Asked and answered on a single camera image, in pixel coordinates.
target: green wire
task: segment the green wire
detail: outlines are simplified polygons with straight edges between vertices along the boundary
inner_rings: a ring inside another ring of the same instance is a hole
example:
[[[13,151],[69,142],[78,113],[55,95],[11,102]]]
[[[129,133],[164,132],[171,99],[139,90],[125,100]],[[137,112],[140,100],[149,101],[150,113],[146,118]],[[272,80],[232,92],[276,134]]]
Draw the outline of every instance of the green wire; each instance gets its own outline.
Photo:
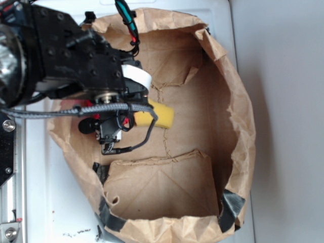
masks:
[[[119,5],[119,7],[121,8],[121,10],[123,11],[124,15],[126,16],[127,18],[127,21],[131,22],[132,21],[132,18],[131,16],[128,14],[125,6],[121,3],[121,2],[118,2],[117,1],[117,4]],[[131,23],[131,28],[133,31],[135,31],[135,26],[134,26],[134,23]]]

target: red wire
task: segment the red wire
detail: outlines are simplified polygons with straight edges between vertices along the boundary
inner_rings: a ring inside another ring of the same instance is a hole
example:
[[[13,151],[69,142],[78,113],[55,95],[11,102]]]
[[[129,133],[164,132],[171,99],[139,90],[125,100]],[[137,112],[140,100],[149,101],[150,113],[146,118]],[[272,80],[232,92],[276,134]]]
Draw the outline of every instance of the red wire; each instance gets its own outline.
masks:
[[[128,29],[129,33],[131,34],[132,37],[132,42],[136,43],[136,38],[132,35],[131,31]]]

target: black tape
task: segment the black tape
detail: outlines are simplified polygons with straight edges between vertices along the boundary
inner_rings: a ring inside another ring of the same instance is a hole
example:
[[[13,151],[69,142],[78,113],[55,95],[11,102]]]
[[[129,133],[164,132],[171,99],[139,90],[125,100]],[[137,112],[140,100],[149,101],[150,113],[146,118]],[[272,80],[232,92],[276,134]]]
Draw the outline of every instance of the black tape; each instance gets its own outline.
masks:
[[[99,207],[100,215],[99,218],[101,222],[107,226],[109,229],[113,231],[120,232],[123,226],[126,223],[125,219],[121,219],[111,214],[109,206],[105,200],[105,198],[101,197],[100,207]]]
[[[222,197],[223,211],[218,219],[219,226],[223,233],[233,226],[245,202],[246,200],[239,195],[229,190],[224,190]]]
[[[101,164],[94,162],[92,169],[97,173],[99,180],[101,181],[102,185],[108,178],[108,171],[110,166],[102,166]]]

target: metal plate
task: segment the metal plate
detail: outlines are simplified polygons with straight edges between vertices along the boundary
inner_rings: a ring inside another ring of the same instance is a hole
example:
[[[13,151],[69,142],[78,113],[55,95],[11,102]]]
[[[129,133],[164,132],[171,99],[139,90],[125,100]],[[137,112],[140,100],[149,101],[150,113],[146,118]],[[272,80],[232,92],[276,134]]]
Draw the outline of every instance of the metal plate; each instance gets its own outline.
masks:
[[[9,117],[0,113],[0,186],[14,173],[14,138],[15,132],[6,132],[3,128]]]

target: black cable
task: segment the black cable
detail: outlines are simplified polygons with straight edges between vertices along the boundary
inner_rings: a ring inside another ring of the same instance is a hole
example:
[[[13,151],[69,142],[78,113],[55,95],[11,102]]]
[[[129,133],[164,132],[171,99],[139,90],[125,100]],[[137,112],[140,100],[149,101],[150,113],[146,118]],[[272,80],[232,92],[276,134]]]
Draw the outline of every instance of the black cable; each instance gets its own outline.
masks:
[[[145,139],[135,145],[135,146],[132,146],[132,147],[125,147],[125,148],[114,148],[112,149],[110,152],[106,152],[105,155],[108,155],[108,154],[121,154],[121,153],[128,153],[128,152],[132,152],[134,149],[137,149],[139,147],[142,147],[144,144],[146,144],[151,136],[151,133],[152,133],[152,130],[153,130],[153,127],[155,125],[157,121],[157,117],[154,117],[153,116],[153,121],[151,122],[151,125],[149,126],[148,130],[147,130],[147,133],[146,133],[146,137]]]
[[[123,18],[124,24],[128,27],[128,30],[132,36],[131,45],[134,46],[134,48],[131,50],[131,53],[133,54],[133,56],[137,56],[139,53],[140,40],[138,29],[134,21],[136,12],[132,12],[124,0],[115,0],[115,5],[119,14]]]
[[[26,105],[36,103],[38,101],[41,101],[44,98],[46,98],[46,95],[42,94],[42,93],[39,93],[38,95],[35,95],[35,96],[31,97],[30,100],[26,103]]]
[[[53,112],[39,112],[39,111],[25,111],[25,110],[14,110],[8,108],[0,108],[0,111],[4,114],[11,115],[17,118],[23,119],[44,119],[44,118],[54,118],[60,116],[87,116],[98,113],[105,113],[108,111],[143,111],[149,112],[153,117],[157,115],[153,111],[152,107],[139,104],[127,104],[127,103],[110,103],[101,104],[95,106],[79,107],[75,106],[73,109],[60,110]]]

